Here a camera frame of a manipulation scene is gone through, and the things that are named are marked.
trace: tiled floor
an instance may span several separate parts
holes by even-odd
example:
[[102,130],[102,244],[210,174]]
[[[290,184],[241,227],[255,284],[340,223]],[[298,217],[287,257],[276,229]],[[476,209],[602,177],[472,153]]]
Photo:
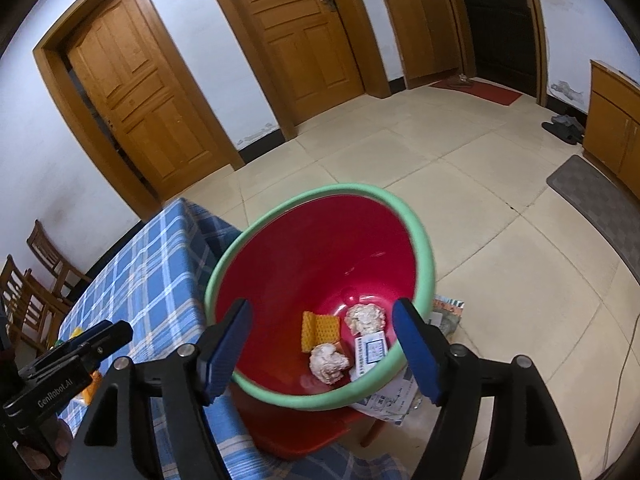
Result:
[[[456,339],[483,357],[530,355],[559,407],[583,478],[615,460],[640,422],[640,340],[620,372],[640,314],[625,264],[545,180],[579,147],[546,133],[553,113],[523,96],[503,107],[428,87],[361,96],[300,126],[296,140],[235,173],[219,170],[184,196],[239,228],[300,192],[334,182],[386,187],[422,219],[437,291],[466,301]],[[477,478],[492,402],[482,402],[465,478]],[[368,426],[344,440],[367,458],[417,465],[438,410],[424,402],[367,449]],[[608,460],[605,449],[613,420]]]

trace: small box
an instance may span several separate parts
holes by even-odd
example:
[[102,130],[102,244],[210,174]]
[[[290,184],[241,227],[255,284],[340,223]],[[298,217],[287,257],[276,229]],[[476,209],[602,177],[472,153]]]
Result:
[[349,371],[351,381],[355,381],[371,370],[388,352],[383,331],[357,337],[353,347],[355,366]]

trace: green bucket rim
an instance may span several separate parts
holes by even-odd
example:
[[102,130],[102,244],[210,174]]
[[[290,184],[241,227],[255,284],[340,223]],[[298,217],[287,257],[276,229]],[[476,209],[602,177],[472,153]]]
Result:
[[[398,216],[402,224],[404,224],[416,259],[416,283],[412,301],[420,316],[423,319],[427,319],[433,308],[435,268],[431,243],[420,219],[402,199],[379,187],[369,186],[367,184],[332,184],[304,192],[280,204],[250,225],[233,241],[222,258],[220,258],[207,284],[207,290],[205,292],[207,323],[211,323],[214,318],[215,310],[213,305],[215,304],[215,299],[218,297],[222,277],[245,243],[273,221],[273,219],[290,209],[311,200],[336,194],[352,194],[376,200],[391,209],[391,211]],[[357,381],[345,384],[330,392],[310,396],[281,394],[268,390],[247,378],[238,370],[234,371],[233,379],[246,393],[262,402],[295,410],[323,411],[348,406],[378,391],[398,374],[405,363],[406,358],[404,357],[404,352],[402,352],[400,343],[396,341],[389,349],[386,357],[382,359],[373,370],[363,375]]]

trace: door frame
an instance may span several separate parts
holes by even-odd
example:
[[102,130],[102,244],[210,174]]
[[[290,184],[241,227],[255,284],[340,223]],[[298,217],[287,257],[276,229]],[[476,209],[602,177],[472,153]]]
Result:
[[[452,17],[456,35],[458,37],[458,53],[462,72],[468,77],[475,77],[476,54],[471,36],[471,25],[466,13],[465,0],[447,0],[449,12]],[[545,23],[542,17],[542,4],[540,0],[527,0],[533,21],[533,37],[536,43],[536,102],[546,107],[546,84],[548,77],[548,65],[546,60],[546,35]]]
[[[293,111],[284,99],[284,92],[279,88],[276,67],[260,39],[248,10],[242,0],[217,1],[271,105],[284,137],[287,140],[295,138],[298,132],[294,124]],[[365,92],[380,99],[389,97],[391,89],[364,1],[335,0],[335,2],[339,8],[340,18]]]
[[[147,221],[160,210],[162,202],[138,180],[101,132],[89,108],[82,102],[62,59],[61,50],[68,36],[103,1],[76,0],[38,42],[33,49],[33,56],[51,98],[86,154],[129,207],[143,221]],[[214,137],[216,144],[235,170],[241,168],[244,166],[242,158],[225,135],[209,103],[164,28],[153,3],[151,0],[135,0],[135,3],[187,98],[196,108],[196,112]]]

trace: finger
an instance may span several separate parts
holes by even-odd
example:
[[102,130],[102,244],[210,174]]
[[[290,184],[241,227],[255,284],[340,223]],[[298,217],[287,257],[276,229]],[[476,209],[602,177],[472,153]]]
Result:
[[60,456],[67,456],[69,454],[69,450],[71,449],[71,444],[74,441],[73,433],[71,433],[71,429],[68,424],[62,420],[61,418],[58,420],[58,437],[54,443],[56,448],[56,452]]
[[46,456],[30,447],[18,446],[17,451],[30,469],[46,469],[50,465]]

